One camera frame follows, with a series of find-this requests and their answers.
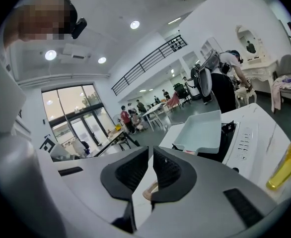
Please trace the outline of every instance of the red shirt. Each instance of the red shirt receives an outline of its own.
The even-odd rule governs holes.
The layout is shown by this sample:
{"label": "red shirt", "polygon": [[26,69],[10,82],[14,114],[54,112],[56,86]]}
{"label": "red shirt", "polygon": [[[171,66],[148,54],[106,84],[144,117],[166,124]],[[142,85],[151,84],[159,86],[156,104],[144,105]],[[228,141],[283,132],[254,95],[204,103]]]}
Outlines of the red shirt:
{"label": "red shirt", "polygon": [[127,111],[122,110],[120,116],[121,116],[122,121],[124,121],[124,123],[130,122],[129,114]]}

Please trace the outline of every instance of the window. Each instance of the window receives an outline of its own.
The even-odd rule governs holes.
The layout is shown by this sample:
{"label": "window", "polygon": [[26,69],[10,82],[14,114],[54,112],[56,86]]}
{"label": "window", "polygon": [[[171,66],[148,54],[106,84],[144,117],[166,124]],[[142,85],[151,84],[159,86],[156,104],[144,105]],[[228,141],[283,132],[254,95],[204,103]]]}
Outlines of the window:
{"label": "window", "polygon": [[48,121],[64,116],[56,90],[43,93],[42,96]]}
{"label": "window", "polygon": [[81,86],[63,88],[57,91],[65,115],[90,106]]}
{"label": "window", "polygon": [[73,141],[89,145],[90,153],[108,142],[115,129],[93,85],[61,88],[42,93],[46,115],[56,140],[71,155],[77,155]]}
{"label": "window", "polygon": [[101,103],[93,85],[84,85],[83,89],[91,106]]}

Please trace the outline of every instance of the pink chair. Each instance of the pink chair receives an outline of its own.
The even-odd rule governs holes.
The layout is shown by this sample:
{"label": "pink chair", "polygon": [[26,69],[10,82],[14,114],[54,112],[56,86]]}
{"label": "pink chair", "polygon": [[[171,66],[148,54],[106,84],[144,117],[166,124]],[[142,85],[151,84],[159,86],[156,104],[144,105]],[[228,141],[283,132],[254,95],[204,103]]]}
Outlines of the pink chair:
{"label": "pink chair", "polygon": [[166,102],[167,106],[169,107],[169,109],[172,111],[172,108],[175,106],[175,105],[179,105],[179,107],[181,108],[180,106],[180,99],[179,97],[177,96],[176,92],[173,93],[173,96],[171,99],[169,99],[167,102]]}

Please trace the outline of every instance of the black metal railing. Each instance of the black metal railing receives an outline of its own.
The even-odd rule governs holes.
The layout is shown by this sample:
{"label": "black metal railing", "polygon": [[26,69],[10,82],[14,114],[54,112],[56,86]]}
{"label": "black metal railing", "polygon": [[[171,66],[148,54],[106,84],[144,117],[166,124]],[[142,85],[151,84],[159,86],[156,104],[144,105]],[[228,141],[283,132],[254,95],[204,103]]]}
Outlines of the black metal railing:
{"label": "black metal railing", "polygon": [[143,58],[137,65],[129,70],[111,89],[116,95],[123,91],[133,81],[145,73],[148,69],[155,64],[165,59],[167,56],[177,52],[182,47],[186,46],[186,42],[182,39],[181,35],[174,37],[168,42],[164,43],[156,50],[151,52],[145,58]]}

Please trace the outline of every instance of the railing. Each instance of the railing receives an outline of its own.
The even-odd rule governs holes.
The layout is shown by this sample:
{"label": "railing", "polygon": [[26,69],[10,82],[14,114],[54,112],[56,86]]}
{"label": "railing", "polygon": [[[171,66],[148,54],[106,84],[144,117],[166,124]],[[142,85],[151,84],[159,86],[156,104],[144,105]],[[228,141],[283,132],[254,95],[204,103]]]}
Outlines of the railing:
{"label": "railing", "polygon": [[186,45],[181,35],[169,40],[137,63],[111,89],[118,95],[148,69]]}

